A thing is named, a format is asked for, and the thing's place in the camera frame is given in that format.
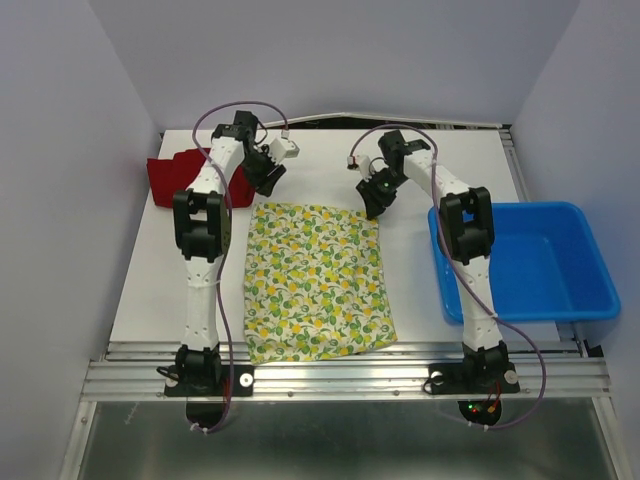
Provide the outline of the lemon print skirt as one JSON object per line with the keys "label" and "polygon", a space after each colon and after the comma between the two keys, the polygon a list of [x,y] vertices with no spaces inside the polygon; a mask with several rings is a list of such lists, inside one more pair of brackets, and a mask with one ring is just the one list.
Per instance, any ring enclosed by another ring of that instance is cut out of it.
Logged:
{"label": "lemon print skirt", "polygon": [[396,342],[379,225],[362,211],[261,203],[249,224],[244,337],[253,365],[346,357]]}

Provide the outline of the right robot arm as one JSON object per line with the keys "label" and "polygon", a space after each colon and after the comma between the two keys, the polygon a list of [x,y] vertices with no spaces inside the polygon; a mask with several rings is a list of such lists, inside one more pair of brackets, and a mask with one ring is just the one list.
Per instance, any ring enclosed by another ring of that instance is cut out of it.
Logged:
{"label": "right robot arm", "polygon": [[492,202],[484,187],[472,187],[439,164],[438,147],[424,132],[407,140],[393,129],[382,135],[378,147],[384,166],[351,151],[347,168],[361,180],[356,186],[368,219],[376,219],[393,203],[397,190],[411,180],[429,194],[436,221],[436,246],[448,261],[463,314],[463,359],[432,363],[423,389],[431,395],[482,394],[500,387],[513,368],[498,326],[489,280],[495,241]]}

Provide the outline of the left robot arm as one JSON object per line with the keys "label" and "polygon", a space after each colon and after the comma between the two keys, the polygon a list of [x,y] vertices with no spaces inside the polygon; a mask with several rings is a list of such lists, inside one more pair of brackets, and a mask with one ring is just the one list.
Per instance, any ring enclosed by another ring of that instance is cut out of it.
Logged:
{"label": "left robot arm", "polygon": [[243,110],[231,124],[218,125],[195,179],[173,195],[175,242],[187,271],[187,314],[174,363],[157,369],[165,378],[167,396],[223,396],[234,385],[231,365],[221,359],[216,327],[221,271],[232,233],[229,183],[241,170],[256,193],[269,197],[286,172],[283,160],[299,153],[285,132],[260,146],[259,126],[259,119]]}

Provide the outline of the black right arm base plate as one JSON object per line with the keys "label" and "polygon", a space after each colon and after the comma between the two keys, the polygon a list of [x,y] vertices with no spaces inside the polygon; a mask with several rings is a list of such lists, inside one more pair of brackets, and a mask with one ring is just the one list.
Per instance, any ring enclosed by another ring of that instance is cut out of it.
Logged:
{"label": "black right arm base plate", "polygon": [[476,369],[463,362],[431,363],[422,390],[434,396],[516,394],[521,388],[512,363],[497,368]]}

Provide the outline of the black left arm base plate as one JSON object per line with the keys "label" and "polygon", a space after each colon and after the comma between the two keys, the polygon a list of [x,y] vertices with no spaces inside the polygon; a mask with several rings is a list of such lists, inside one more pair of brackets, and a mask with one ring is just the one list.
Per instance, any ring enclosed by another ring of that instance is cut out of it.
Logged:
{"label": "black left arm base plate", "polygon": [[[255,367],[235,364],[233,375],[232,397],[251,397],[253,395]],[[225,397],[230,394],[230,367],[222,365],[220,380],[176,381],[165,378],[163,394],[169,398],[187,397]]]}

